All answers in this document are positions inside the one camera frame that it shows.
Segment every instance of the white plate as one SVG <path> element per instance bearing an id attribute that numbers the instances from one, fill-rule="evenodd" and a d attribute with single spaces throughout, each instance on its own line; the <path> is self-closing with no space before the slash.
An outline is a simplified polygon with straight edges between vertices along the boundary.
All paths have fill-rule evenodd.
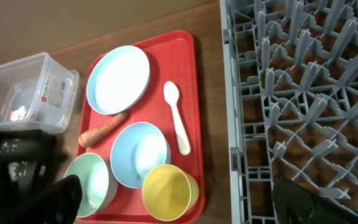
<path id="1" fill-rule="evenodd" d="M 118 47 L 92 70 L 86 97 L 98 113 L 120 113 L 142 97 L 149 80 L 150 64 L 143 50 L 134 46 Z"/>

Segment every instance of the white spoon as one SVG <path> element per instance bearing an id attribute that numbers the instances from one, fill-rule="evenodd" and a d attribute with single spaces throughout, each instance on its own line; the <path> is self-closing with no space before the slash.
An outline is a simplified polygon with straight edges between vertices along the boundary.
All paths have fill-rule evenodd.
<path id="1" fill-rule="evenodd" d="M 185 127 L 180 118 L 178 111 L 178 99 L 179 99 L 179 90 L 177 86 L 171 82 L 167 81 L 164 85 L 164 98 L 165 101 L 171 106 L 173 124 L 175 125 L 175 132 L 177 133 L 179 151 L 182 155 L 187 155 L 190 153 L 190 143 L 187 138 Z"/>

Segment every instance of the gray dish rack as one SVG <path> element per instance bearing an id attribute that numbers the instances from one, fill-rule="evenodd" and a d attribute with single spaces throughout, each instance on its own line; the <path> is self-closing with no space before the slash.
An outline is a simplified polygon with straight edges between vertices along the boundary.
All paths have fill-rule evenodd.
<path id="1" fill-rule="evenodd" d="M 267 184 L 271 192 L 277 164 L 358 215 L 358 0 L 220 6 L 232 222 L 278 223 L 274 209 L 260 215 L 252 206 L 252 187 Z M 250 109 L 256 119 L 247 118 Z M 265 164 L 248 155 L 255 142 Z M 318 172 L 332 174 L 320 181 Z"/>

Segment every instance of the yellow cup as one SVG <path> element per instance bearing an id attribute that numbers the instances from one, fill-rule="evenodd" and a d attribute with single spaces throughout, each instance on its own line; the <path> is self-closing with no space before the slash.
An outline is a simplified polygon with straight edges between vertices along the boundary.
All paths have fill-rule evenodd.
<path id="1" fill-rule="evenodd" d="M 147 211 L 166 222 L 181 217 L 196 203 L 198 194 L 197 181 L 170 164 L 152 169 L 142 187 L 142 200 Z"/>

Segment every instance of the beige wall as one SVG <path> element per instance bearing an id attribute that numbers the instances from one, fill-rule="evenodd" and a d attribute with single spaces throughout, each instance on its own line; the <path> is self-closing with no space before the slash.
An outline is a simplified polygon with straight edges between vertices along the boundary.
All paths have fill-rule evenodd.
<path id="1" fill-rule="evenodd" d="M 214 0 L 0 0 L 0 64 Z"/>

